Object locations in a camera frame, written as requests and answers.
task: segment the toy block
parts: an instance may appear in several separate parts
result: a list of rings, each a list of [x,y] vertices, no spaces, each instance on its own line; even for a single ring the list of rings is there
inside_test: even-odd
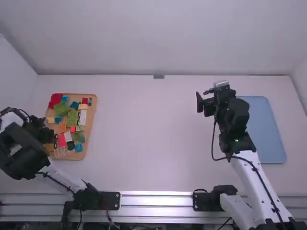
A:
[[[59,122],[59,129],[60,129],[61,133],[65,133],[67,131],[66,122],[65,121],[60,121]]]
[[[66,142],[72,141],[72,137],[71,137],[71,132],[70,131],[65,132],[64,133],[64,137],[65,137],[65,141]]]
[[[80,142],[82,142],[82,143],[85,142],[85,136],[84,136],[82,133],[80,133],[79,138],[78,138],[78,141],[80,141]]]
[[[61,102],[63,94],[62,93],[54,93],[51,95],[51,99],[48,104],[48,108],[54,109],[54,105]]]
[[[73,141],[79,140],[80,134],[81,133],[72,133],[71,134],[72,140]]]
[[[79,103],[77,103],[77,102],[72,102],[71,105],[70,105],[70,107],[71,107],[71,108],[74,108],[75,110],[77,110],[78,107],[79,107]]]
[[[55,123],[54,117],[46,117],[48,123]]]
[[[83,150],[83,146],[81,143],[75,145],[76,152],[81,152]]]
[[[86,110],[80,111],[80,119],[79,119],[79,125],[84,126],[86,122]]]
[[[54,118],[54,122],[55,122],[56,124],[59,124],[63,119],[64,119],[63,116],[56,116],[56,117]]]
[[[54,93],[51,95],[51,102],[60,102],[62,99],[63,94],[62,93]]]
[[[77,129],[76,126],[72,126],[72,127],[71,127],[71,133],[76,132],[76,129]]]
[[[63,134],[59,136],[59,145],[60,147],[66,146],[65,136]]]
[[[58,117],[55,117],[55,118],[54,118],[54,122],[55,122],[56,124],[59,124],[59,123],[60,123],[60,121],[61,121],[61,119],[60,119],[60,118],[58,118]]]
[[[77,126],[78,120],[79,120],[78,111],[70,110],[69,113],[67,114],[66,126],[69,128],[72,126]]]
[[[60,102],[54,105],[54,111],[56,115],[63,116],[66,115],[71,109],[66,105],[65,102]]]
[[[82,98],[82,104],[88,104],[88,98],[87,97]]]
[[[83,131],[83,126],[77,126],[76,132],[82,132]]]
[[[64,117],[63,117],[63,116],[56,116],[55,118],[58,118],[59,121],[63,121],[63,120],[64,120]]]
[[[49,102],[48,108],[53,109],[55,104],[55,102]]]
[[[75,148],[75,142],[68,141],[67,142],[67,148],[68,148],[69,151],[73,150]]]
[[[68,104],[69,96],[62,96],[61,102],[65,102],[66,104]]]
[[[88,105],[87,104],[80,104],[78,107],[78,110],[87,110],[88,109]]]
[[[91,106],[92,103],[93,103],[93,100],[92,100],[92,98],[90,97],[90,98],[88,99],[88,105]]]

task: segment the wooden tray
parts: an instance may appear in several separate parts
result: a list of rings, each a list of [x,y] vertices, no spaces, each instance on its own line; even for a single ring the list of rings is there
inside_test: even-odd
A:
[[[73,101],[75,102],[81,102],[83,97],[91,97],[93,102],[91,106],[88,106],[88,110],[87,110],[87,114],[86,114],[86,123],[84,126],[84,130],[83,130],[83,134],[85,136],[85,142],[82,143],[83,146],[83,151],[81,152],[75,152],[70,151],[70,152],[66,152],[65,155],[62,155],[61,157],[55,157],[55,153],[54,151],[50,151],[50,156],[52,159],[54,160],[71,160],[71,161],[79,161],[82,160],[85,155],[86,155],[86,151],[87,151],[87,146],[88,143],[90,142],[90,134],[91,134],[91,129],[92,129],[92,124],[93,124],[93,120],[94,120],[94,115],[96,112],[96,106],[97,106],[97,96],[94,94],[83,94],[83,93],[63,93],[63,95],[67,95],[69,96],[69,104],[70,105]],[[47,108],[46,111],[46,117],[56,117],[55,111],[53,109]],[[53,129],[55,133],[60,134],[60,129],[59,129],[59,125],[58,124],[51,124],[48,123],[48,127]]]

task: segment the light blue mat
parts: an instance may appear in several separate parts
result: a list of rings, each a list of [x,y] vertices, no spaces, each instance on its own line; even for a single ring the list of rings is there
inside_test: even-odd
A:
[[[238,96],[250,105],[247,131],[254,142],[261,163],[287,161],[282,140],[269,100],[263,96]]]

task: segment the white wall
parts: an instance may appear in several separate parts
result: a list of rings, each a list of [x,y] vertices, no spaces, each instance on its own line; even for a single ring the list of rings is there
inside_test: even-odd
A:
[[[307,58],[294,70],[292,81],[307,114]]]
[[[37,74],[0,34],[0,110],[28,109]]]
[[[307,55],[306,0],[0,0],[38,73],[288,74]]]

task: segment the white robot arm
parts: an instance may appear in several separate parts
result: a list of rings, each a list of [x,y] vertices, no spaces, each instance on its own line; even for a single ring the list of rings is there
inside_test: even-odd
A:
[[[72,209],[119,209],[118,192],[99,192],[90,183],[75,178],[52,163],[43,144],[53,143],[57,135],[44,124],[45,118],[29,116],[23,110],[6,108],[0,112],[0,169],[15,180],[35,179],[49,184],[73,198],[64,205],[61,229],[68,227],[68,214]],[[118,202],[116,208],[109,200]]]
[[[263,171],[256,147],[246,131],[249,104],[236,98],[236,91],[230,88],[227,81],[215,83],[213,88],[204,92],[205,95],[209,93],[213,93],[214,97],[202,99],[196,92],[197,110],[198,113],[204,112],[205,117],[214,116],[213,133],[215,125],[218,124],[221,131],[219,146],[225,154],[225,157],[215,159],[212,150],[212,159],[230,162],[242,181],[248,204],[236,194],[237,189],[233,185],[220,185],[211,193],[194,195],[194,207],[195,202],[198,202],[197,208],[202,204],[214,204],[211,206],[212,209],[222,208],[241,230],[307,229],[304,222],[296,222],[293,219]],[[196,199],[198,196],[203,197],[202,202]]]

